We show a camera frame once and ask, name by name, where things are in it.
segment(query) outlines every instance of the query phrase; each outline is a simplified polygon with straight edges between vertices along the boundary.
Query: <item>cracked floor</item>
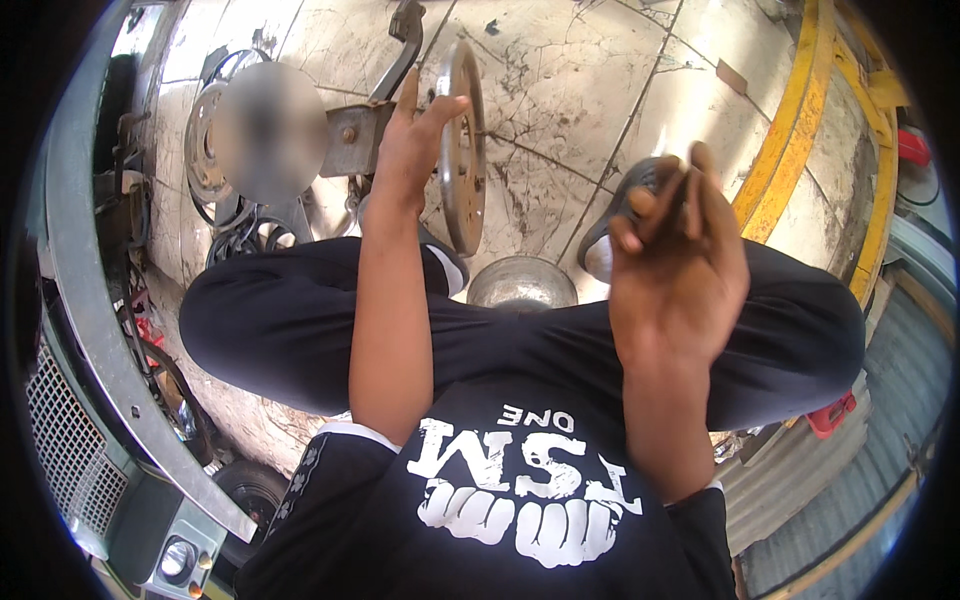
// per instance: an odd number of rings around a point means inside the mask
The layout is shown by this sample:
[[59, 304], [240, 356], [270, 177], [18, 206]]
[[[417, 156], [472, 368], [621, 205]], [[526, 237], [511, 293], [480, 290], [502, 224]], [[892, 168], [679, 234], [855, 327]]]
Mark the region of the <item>cracked floor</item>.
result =
[[[366, 100], [400, 44], [387, 35], [396, 1], [192, 0], [156, 63], [146, 124], [155, 201], [151, 290], [171, 351], [211, 416], [254, 460], [290, 473], [320, 419], [212, 380], [182, 352], [178, 298], [203, 269], [211, 231], [183, 173], [183, 130], [208, 56], [252, 45], [306, 72], [326, 108]], [[558, 264], [581, 302], [608, 286], [576, 265], [583, 233], [612, 198], [621, 174], [651, 155], [684, 156], [705, 140], [732, 199], [777, 110], [797, 27], [756, 0], [423, 0], [420, 103], [446, 49], [473, 48], [487, 118], [487, 203], [475, 276], [494, 260], [530, 254]], [[715, 74], [723, 60], [748, 82], [740, 95]], [[834, 74], [820, 130], [796, 190], [768, 244], [841, 275], [870, 212], [876, 149], [846, 82]], [[343, 215], [346, 179], [314, 190], [331, 230]], [[423, 220], [448, 240], [436, 182]]]

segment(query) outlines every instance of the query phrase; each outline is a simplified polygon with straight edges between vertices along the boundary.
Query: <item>yellow metal frame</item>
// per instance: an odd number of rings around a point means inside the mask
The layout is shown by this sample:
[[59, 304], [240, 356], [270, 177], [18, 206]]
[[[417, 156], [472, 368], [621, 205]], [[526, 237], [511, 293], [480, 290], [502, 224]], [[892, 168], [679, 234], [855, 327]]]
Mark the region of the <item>yellow metal frame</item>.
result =
[[733, 210], [740, 234], [766, 243], [813, 147], [827, 101], [835, 38], [832, 0], [807, 0], [786, 89]]
[[806, 0], [797, 54], [780, 106], [732, 205], [740, 234], [765, 244], [806, 166], [823, 116], [830, 73], [836, 66], [850, 84], [879, 145], [874, 206], [850, 282], [851, 291], [864, 307], [873, 292], [893, 220], [898, 159], [895, 108], [905, 106], [908, 100], [866, 25], [842, 1], [836, 10], [850, 22], [876, 70], [866, 72], [837, 34], [833, 0]]

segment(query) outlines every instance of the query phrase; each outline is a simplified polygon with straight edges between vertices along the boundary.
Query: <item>headlight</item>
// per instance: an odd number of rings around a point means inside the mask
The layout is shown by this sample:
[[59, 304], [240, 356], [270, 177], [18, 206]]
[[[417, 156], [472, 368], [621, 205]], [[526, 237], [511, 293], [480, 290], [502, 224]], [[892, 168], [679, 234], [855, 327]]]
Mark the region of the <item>headlight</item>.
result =
[[189, 541], [173, 538], [160, 557], [160, 572], [167, 579], [177, 579], [184, 571], [192, 569], [197, 561], [197, 550]]

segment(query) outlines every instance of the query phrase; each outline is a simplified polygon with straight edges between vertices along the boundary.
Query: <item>t-shirt sleeve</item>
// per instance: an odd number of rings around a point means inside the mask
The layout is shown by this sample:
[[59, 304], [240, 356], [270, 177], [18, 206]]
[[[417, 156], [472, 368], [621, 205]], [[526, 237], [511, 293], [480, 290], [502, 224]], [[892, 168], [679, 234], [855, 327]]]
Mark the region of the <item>t-shirt sleeve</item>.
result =
[[237, 598], [298, 598], [322, 578], [399, 450], [360, 424], [321, 427], [303, 452], [266, 539], [237, 572]]
[[727, 545], [727, 503], [719, 484], [666, 508], [705, 598], [736, 598]]

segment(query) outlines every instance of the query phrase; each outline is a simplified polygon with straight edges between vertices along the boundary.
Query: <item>left hand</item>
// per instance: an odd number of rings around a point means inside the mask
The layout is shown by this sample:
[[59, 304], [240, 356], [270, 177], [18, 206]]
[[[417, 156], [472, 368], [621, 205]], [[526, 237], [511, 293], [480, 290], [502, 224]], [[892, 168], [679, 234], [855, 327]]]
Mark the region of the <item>left hand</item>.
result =
[[[637, 223], [610, 221], [610, 321], [626, 372], [656, 373], [671, 363], [708, 369], [747, 296], [750, 272], [739, 225], [706, 144], [691, 147], [690, 163], [688, 173], [675, 171], [656, 196], [645, 188], [630, 191]], [[681, 194], [685, 198], [675, 198]]]
[[423, 188], [440, 157], [444, 126], [470, 106], [467, 96], [437, 96], [426, 112], [416, 118], [419, 76], [414, 67], [403, 80], [394, 116], [380, 142], [372, 190], [376, 196], [389, 197], [399, 203], [399, 208], [410, 209], [418, 217], [423, 212]]

